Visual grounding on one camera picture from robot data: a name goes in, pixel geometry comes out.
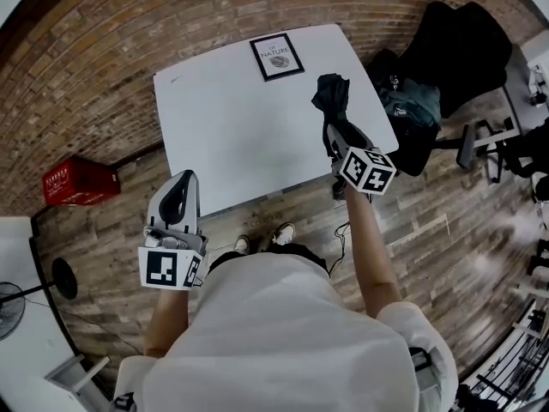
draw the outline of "red crate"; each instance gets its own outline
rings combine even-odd
[[[45,174],[42,187],[49,206],[96,204],[120,193],[115,170],[76,156]]]

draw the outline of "wooden floor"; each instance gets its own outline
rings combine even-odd
[[[455,135],[470,115],[470,110],[458,114],[443,134]],[[421,176],[402,174],[386,196],[374,200],[401,291],[446,339],[460,373],[522,311],[524,301],[509,288],[524,276],[541,236],[528,180],[505,173],[501,184],[488,185],[485,169],[483,160],[475,160],[465,172],[455,163],[455,151],[435,150]],[[77,299],[66,301],[53,291],[54,297],[78,348],[92,361],[112,358],[101,372],[110,387],[119,362],[135,351],[107,331],[140,349],[155,300],[154,290],[140,286],[136,255],[148,199],[169,177],[166,155],[158,151],[132,162],[119,177],[122,194],[106,203],[47,211],[38,220],[37,239],[46,275],[56,257],[75,271]],[[241,233],[258,237],[292,221],[295,241],[332,264],[341,254],[334,230],[347,221],[347,208],[331,199],[331,183],[331,178],[317,179],[205,217],[201,227],[209,237],[208,261],[230,250]],[[333,283],[350,309],[363,312],[350,247],[347,236],[346,256]]]

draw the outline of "office chair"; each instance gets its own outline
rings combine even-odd
[[[448,118],[472,98],[505,84],[511,52],[504,30],[477,3],[452,9],[433,2],[406,51],[400,57],[387,49],[380,51],[366,72],[378,91],[398,89],[406,78],[438,87],[441,117]],[[438,129],[404,119],[389,117],[399,141],[399,149],[390,156],[397,168],[417,176],[436,148]]]

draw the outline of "sneaker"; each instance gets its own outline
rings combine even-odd
[[[232,249],[242,255],[250,255],[250,239],[246,235],[240,235]]]
[[[277,245],[286,245],[292,242],[295,235],[295,226],[292,223],[284,223],[273,235],[272,243]]]

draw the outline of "person's arm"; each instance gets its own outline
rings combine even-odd
[[[189,326],[189,292],[160,290],[143,337],[144,354],[161,358]]]
[[[366,312],[375,318],[382,308],[402,300],[389,254],[365,194],[345,188],[351,223],[353,260]]]

